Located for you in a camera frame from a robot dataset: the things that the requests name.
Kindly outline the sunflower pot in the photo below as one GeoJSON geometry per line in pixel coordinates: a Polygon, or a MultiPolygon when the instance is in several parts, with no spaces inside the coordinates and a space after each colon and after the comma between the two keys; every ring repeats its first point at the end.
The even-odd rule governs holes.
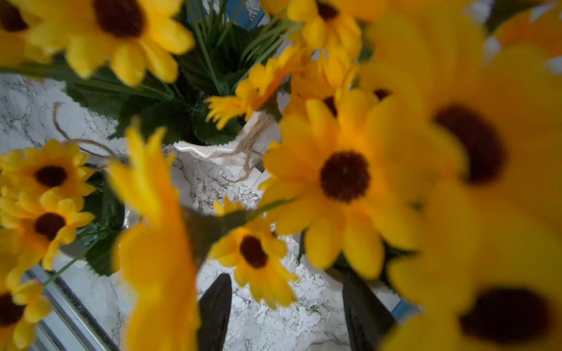
{"type": "Polygon", "coordinates": [[[126,130],[128,160],[108,179],[140,215],[114,262],[136,293],[126,350],[196,350],[202,260],[233,269],[254,299],[296,301],[281,264],[284,235],[299,234],[310,264],[344,258],[362,280],[386,274],[422,312],[394,327],[383,350],[561,349],[561,3],[496,1],[489,32],[464,1],[332,3],[365,19],[351,42],[310,56],[325,26],[312,1],[291,1],[304,41],[255,66],[226,97],[206,101],[224,127],[249,116],[291,77],[281,141],[263,163],[265,211],[237,221],[185,213],[162,153],[164,126],[126,130]]]}
{"type": "Polygon", "coordinates": [[[62,247],[79,244],[100,275],[124,208],[105,177],[74,143],[1,155],[1,349],[28,350],[52,310],[43,283],[25,282],[35,266],[52,272],[62,247]]]}
{"type": "Polygon", "coordinates": [[[269,23],[232,22],[229,2],[3,1],[1,70],[49,78],[89,111],[113,118],[116,137],[134,116],[168,144],[186,142],[255,152],[272,125],[266,107],[303,62],[285,1],[264,1],[269,23]]]}

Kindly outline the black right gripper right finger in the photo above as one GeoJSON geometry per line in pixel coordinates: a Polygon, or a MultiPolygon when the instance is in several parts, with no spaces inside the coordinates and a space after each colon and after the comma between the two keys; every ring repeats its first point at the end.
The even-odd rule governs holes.
{"type": "Polygon", "coordinates": [[[392,313],[351,269],[344,272],[342,299],[352,350],[380,350],[396,326],[392,313]]]}

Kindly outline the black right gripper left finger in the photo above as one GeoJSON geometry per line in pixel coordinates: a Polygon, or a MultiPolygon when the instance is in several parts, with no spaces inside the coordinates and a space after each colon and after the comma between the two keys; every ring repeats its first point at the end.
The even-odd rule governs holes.
{"type": "Polygon", "coordinates": [[[198,330],[198,349],[223,350],[232,304],[231,276],[222,273],[199,300],[201,327],[198,330]]]}

